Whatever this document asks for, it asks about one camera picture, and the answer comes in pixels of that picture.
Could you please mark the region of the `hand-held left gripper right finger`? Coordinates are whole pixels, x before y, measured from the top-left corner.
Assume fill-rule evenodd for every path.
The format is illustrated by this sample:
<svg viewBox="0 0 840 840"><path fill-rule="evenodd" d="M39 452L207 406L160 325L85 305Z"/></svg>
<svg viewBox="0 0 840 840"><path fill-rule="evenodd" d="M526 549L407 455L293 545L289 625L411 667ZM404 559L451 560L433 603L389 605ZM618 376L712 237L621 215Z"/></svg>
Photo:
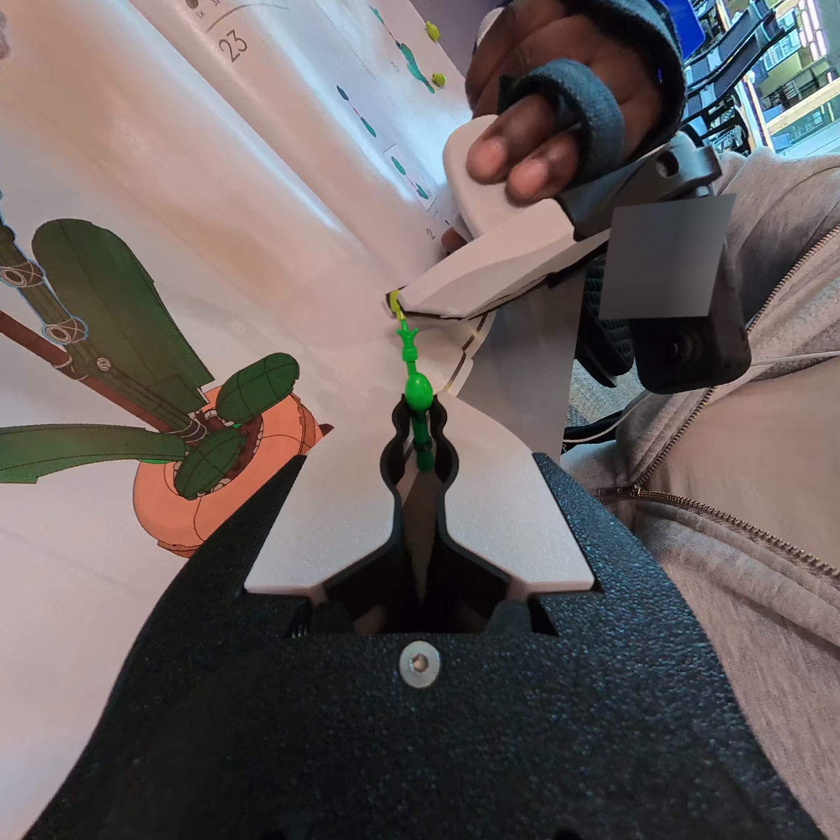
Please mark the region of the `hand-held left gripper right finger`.
<svg viewBox="0 0 840 840"><path fill-rule="evenodd" d="M591 591L595 576L530 448L448 393L436 397L430 424L443 486L428 611L492 614L502 601Z"/></svg>

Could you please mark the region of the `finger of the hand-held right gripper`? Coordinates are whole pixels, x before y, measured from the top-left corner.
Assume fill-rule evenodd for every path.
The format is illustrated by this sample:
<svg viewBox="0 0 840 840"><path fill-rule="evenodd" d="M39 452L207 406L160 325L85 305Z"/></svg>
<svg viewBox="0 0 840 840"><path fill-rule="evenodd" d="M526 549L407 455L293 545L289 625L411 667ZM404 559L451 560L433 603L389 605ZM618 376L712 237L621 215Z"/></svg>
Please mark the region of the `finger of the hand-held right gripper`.
<svg viewBox="0 0 840 840"><path fill-rule="evenodd" d="M399 290L407 316L468 320L520 298L606 245L611 230L577 240L559 202L515 213Z"/></svg>

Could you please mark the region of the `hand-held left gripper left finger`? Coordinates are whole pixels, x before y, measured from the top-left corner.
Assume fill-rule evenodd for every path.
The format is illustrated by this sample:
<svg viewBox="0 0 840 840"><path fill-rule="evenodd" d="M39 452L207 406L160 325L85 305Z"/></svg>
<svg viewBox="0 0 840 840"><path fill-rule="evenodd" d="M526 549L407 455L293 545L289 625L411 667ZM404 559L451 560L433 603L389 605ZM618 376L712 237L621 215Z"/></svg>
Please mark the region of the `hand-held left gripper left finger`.
<svg viewBox="0 0 840 840"><path fill-rule="evenodd" d="M249 594L306 597L350 614L417 614L396 485L410 418L386 397L336 427L304 458L245 581Z"/></svg>

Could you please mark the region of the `green toy flower stem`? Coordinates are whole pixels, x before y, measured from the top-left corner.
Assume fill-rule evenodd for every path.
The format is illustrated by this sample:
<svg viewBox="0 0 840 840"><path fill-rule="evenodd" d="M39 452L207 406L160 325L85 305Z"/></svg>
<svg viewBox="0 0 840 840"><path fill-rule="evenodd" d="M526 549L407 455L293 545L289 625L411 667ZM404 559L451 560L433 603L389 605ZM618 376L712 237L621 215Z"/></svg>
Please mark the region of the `green toy flower stem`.
<svg viewBox="0 0 840 840"><path fill-rule="evenodd" d="M429 433L427 413L434 402L434 391L425 374L417 370L417 329L409 329L404 318L398 319L397 335L402 341L402 360L406 364L407 378L404 396L411 414L413 449L417 467L421 472L434 468L433 440Z"/></svg>

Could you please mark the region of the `grey desk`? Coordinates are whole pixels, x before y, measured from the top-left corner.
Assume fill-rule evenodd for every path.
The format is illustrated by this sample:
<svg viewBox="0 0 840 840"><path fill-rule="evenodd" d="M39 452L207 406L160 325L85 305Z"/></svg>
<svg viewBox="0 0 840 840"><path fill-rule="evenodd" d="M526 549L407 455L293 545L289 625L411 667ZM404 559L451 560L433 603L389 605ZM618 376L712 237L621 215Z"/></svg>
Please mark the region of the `grey desk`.
<svg viewBox="0 0 840 840"><path fill-rule="evenodd" d="M543 284L495 311L458 398L531 451L561 456L585 270Z"/></svg>

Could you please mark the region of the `person's right hand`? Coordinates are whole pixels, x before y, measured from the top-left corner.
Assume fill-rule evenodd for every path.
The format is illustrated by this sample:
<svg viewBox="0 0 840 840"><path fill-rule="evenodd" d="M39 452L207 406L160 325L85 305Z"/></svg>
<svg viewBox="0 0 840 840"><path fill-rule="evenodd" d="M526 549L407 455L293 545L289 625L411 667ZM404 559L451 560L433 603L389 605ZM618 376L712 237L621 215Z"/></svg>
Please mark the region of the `person's right hand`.
<svg viewBox="0 0 840 840"><path fill-rule="evenodd" d="M614 35L562 2L512 2L477 46L465 80L475 118L496 113L499 79L521 77L552 60L589 67L623 115L623 161L637 151L662 110L649 49ZM506 185L510 200L534 203L561 193L579 167L579 130L560 131L555 107L539 94L518 101L471 146L467 169L482 183Z"/></svg>

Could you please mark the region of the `row of black office chairs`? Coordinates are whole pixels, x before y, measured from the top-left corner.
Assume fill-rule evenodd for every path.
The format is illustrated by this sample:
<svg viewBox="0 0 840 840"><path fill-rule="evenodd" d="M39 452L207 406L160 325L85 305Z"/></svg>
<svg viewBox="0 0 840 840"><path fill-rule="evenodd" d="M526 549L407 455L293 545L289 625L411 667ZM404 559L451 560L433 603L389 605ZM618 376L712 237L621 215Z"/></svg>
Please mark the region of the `row of black office chairs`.
<svg viewBox="0 0 840 840"><path fill-rule="evenodd" d="M697 145L791 159L838 153L838 1L694 2L681 129Z"/></svg>

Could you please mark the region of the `open instruction booklet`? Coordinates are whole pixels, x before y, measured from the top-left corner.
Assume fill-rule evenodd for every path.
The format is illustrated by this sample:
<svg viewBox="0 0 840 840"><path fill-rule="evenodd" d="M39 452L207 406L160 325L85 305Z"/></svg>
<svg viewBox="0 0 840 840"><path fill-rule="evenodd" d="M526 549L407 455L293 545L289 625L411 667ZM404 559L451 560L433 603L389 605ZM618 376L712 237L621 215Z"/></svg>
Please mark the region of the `open instruction booklet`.
<svg viewBox="0 0 840 840"><path fill-rule="evenodd" d="M401 387L383 299L442 255L442 152L469 117L412 2L2 2L2 216L46 274L2 280L2 314L94 342L90 298L34 250L43 224L89 222L150 275L208 405L285 352L295 395L338 426ZM290 404L208 502L181 505L174 464L134 459L2 484L2 838L81 756L186 561L163 543L201 542L282 465Z"/></svg>

